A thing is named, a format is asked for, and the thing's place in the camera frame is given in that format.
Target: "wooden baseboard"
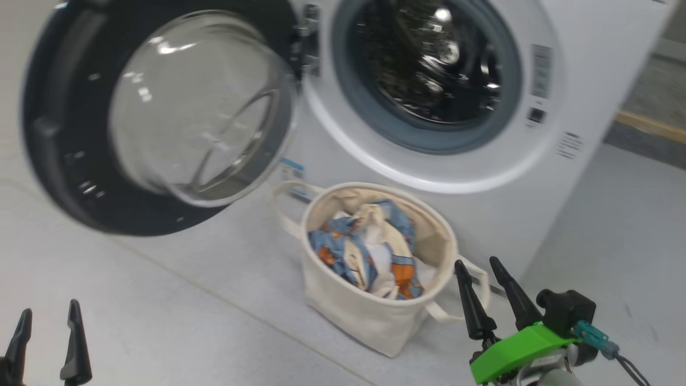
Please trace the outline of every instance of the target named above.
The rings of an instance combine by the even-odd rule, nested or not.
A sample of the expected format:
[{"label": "wooden baseboard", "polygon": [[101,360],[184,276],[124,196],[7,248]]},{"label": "wooden baseboard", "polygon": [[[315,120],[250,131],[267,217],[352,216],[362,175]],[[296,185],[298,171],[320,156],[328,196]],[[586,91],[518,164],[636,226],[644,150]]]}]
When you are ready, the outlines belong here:
[{"label": "wooden baseboard", "polygon": [[628,111],[620,111],[615,120],[621,124],[643,131],[644,133],[657,135],[670,141],[686,145],[686,128],[678,128]]}]

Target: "tile grout line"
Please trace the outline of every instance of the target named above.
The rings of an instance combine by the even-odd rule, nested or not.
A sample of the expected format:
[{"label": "tile grout line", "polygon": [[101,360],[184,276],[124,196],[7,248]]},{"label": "tile grout line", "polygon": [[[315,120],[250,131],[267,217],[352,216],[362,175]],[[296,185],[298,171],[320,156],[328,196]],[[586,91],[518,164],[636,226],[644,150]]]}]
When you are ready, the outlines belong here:
[{"label": "tile grout line", "polygon": [[[40,201],[41,203],[46,203],[45,198],[41,198],[40,196],[36,195],[35,192],[26,188],[22,183],[19,183],[19,182],[15,181],[14,179],[6,178],[6,177],[0,177],[0,184],[2,184],[2,183],[6,184],[6,185],[10,185],[10,186],[26,193],[26,195],[28,195],[29,197],[31,197],[37,201]],[[51,206],[49,203],[47,203],[47,204],[51,209],[57,209],[59,211],[59,209],[56,208],[54,205]],[[353,371],[349,367],[343,365],[342,363],[339,363],[338,361],[327,356],[323,352],[321,352],[321,351],[315,349],[314,347],[308,345],[307,343],[301,341],[300,339],[298,339],[294,335],[280,329],[279,327],[275,326],[273,323],[258,317],[257,315],[253,314],[252,312],[246,310],[244,307],[239,306],[238,304],[236,304],[236,303],[232,302],[231,300],[221,296],[220,294],[215,293],[211,289],[209,289],[209,288],[207,288],[207,287],[205,287],[199,283],[196,283],[195,281],[191,280],[188,277],[185,277],[182,273],[175,271],[174,269],[172,269],[172,268],[162,264],[161,262],[155,260],[154,258],[151,258],[150,256],[146,255],[145,253],[140,252],[139,250],[135,249],[134,247],[127,245],[126,243],[122,242],[120,239],[116,238],[115,236],[109,236],[109,235],[103,234],[102,232],[98,232],[98,231],[92,231],[92,232],[95,236],[103,238],[107,241],[111,241],[113,244],[115,244],[121,248],[124,248],[126,251],[129,251],[130,253],[133,253],[134,256],[136,256],[142,260],[145,260],[145,261],[149,262],[150,264],[153,264],[154,266],[158,267],[159,269],[162,269],[163,271],[171,274],[172,276],[174,276],[178,279],[181,279],[183,282],[186,282],[186,283],[192,285],[193,287],[201,290],[202,292],[206,293],[207,295],[210,295],[211,297],[214,297],[214,298],[220,300],[222,303],[225,303],[226,305],[237,309],[238,311],[240,311],[243,314],[248,315],[249,317],[261,322],[262,324],[265,324],[266,326],[277,331],[278,333],[282,334],[283,336],[285,336],[285,337],[291,339],[292,341],[304,346],[305,348],[314,352],[318,356],[321,356],[322,358],[326,359],[327,361],[329,361],[329,362],[333,363],[334,365],[340,367],[345,372],[353,375],[355,378],[360,379],[361,381],[369,384],[370,386],[378,386],[378,384],[368,380],[367,378],[364,378],[362,375],[356,373],[355,371]]]},{"label": "tile grout line", "polygon": [[297,343],[299,343],[299,344],[305,346],[307,349],[311,350],[311,351],[314,352],[315,354],[321,356],[322,358],[328,360],[329,362],[332,362],[334,365],[337,365],[338,367],[341,367],[343,370],[345,370],[346,372],[348,372],[348,373],[354,375],[356,378],[359,378],[360,380],[364,381],[365,383],[368,383],[368,384],[371,385],[371,386],[378,386],[376,383],[373,383],[372,381],[368,380],[367,378],[364,378],[362,375],[356,373],[355,371],[353,371],[352,369],[350,369],[350,368],[348,368],[347,366],[343,365],[342,363],[339,363],[338,361],[336,361],[335,359],[332,359],[331,357],[327,356],[327,355],[324,354],[323,352],[321,352],[321,351],[315,349],[314,347],[308,345],[307,343],[301,341],[299,338],[295,337],[294,335],[292,335],[292,334],[290,334],[290,333],[288,333],[288,332],[286,332],[286,331],[280,329],[279,327],[275,326],[273,323],[271,323],[271,322],[269,322],[269,321],[267,321],[267,320],[265,320],[265,319],[262,319],[261,317],[259,317],[259,316],[255,315],[255,314],[253,314],[253,313],[250,312],[249,310],[247,310],[247,309],[245,309],[244,307],[242,307],[242,306],[236,304],[235,302],[232,302],[231,300],[229,300],[228,298],[226,298],[226,297],[220,295],[219,293],[216,293],[216,292],[212,291],[211,289],[209,289],[209,288],[207,288],[207,287],[205,287],[205,286],[203,286],[203,285],[201,285],[201,284],[199,284],[199,283],[196,283],[194,280],[192,280],[192,279],[190,279],[190,278],[188,278],[188,277],[185,277],[182,273],[177,272],[177,271],[174,270],[173,268],[170,268],[170,267],[168,267],[168,266],[162,264],[161,262],[155,260],[154,258],[151,258],[150,256],[148,256],[148,255],[146,255],[146,254],[144,254],[144,253],[138,251],[138,250],[135,249],[134,247],[131,247],[130,245],[127,245],[126,243],[120,241],[118,238],[115,238],[115,237],[112,237],[112,236],[104,236],[104,237],[105,237],[106,239],[112,241],[112,242],[115,243],[116,245],[119,245],[120,247],[122,247],[122,248],[126,249],[127,251],[133,253],[134,255],[138,256],[139,258],[148,261],[149,263],[153,264],[154,266],[157,266],[158,268],[162,269],[163,271],[165,271],[165,272],[167,272],[167,273],[170,273],[170,274],[173,275],[174,277],[177,277],[178,279],[181,279],[181,280],[183,280],[184,282],[186,282],[186,283],[188,283],[188,284],[190,284],[190,285],[196,287],[197,289],[201,290],[202,292],[206,293],[207,295],[210,295],[210,296],[212,296],[212,297],[215,297],[215,298],[219,299],[221,302],[223,302],[223,303],[225,303],[225,304],[227,304],[227,305],[229,305],[229,306],[231,306],[231,307],[233,307],[233,308],[236,308],[238,311],[241,311],[242,313],[248,315],[249,317],[251,317],[251,318],[253,318],[253,319],[256,319],[257,321],[259,321],[259,322],[261,322],[261,323],[263,323],[263,324],[265,324],[265,325],[271,327],[273,330],[275,330],[275,331],[281,333],[282,335],[285,335],[286,337],[290,338],[291,340],[293,340],[293,341],[295,341],[295,342],[297,342]]}]

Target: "laundry basket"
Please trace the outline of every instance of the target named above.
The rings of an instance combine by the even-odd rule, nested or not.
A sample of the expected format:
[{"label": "laundry basket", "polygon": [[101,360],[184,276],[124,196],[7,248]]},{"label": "laundry basket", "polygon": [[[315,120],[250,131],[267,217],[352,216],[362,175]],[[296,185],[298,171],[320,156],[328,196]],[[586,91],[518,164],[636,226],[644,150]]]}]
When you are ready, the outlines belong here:
[{"label": "laundry basket", "polygon": [[[318,194],[300,224],[288,218],[278,204],[278,197],[295,187]],[[360,205],[383,199],[393,200],[415,224],[415,256],[436,267],[433,280],[422,283],[424,293],[416,299],[384,299],[358,289],[336,275],[309,244],[308,233],[320,229],[337,212],[355,213]],[[456,280],[453,273],[458,259],[479,279],[480,299],[484,308],[488,308],[488,274],[458,254],[455,234],[440,214],[404,192],[371,183],[345,183],[322,189],[288,181],[274,189],[272,201],[281,226],[302,242],[307,303],[353,338],[386,356],[399,354],[427,315],[441,323],[464,320],[464,317],[448,315],[434,301],[451,280]]]}]

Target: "washing machine door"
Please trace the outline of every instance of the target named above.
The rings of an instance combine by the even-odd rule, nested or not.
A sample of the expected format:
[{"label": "washing machine door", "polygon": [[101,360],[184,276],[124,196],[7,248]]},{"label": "washing machine door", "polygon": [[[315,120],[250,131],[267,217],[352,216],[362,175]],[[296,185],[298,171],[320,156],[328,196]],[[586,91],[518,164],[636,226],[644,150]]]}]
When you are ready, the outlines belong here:
[{"label": "washing machine door", "polygon": [[38,180],[74,219],[116,234],[192,227],[260,185],[297,113],[288,0],[70,0],[29,65]]}]

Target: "teal connector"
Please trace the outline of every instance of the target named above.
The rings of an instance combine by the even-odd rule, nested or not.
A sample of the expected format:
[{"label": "teal connector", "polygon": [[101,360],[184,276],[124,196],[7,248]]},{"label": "teal connector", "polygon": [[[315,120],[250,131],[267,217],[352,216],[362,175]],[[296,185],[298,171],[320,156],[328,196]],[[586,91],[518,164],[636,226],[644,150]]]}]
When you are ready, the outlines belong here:
[{"label": "teal connector", "polygon": [[600,351],[607,359],[614,359],[619,352],[619,346],[610,341],[610,337],[608,337],[607,334],[593,327],[586,321],[579,321],[576,326],[574,326],[573,333],[581,339],[582,342]]}]

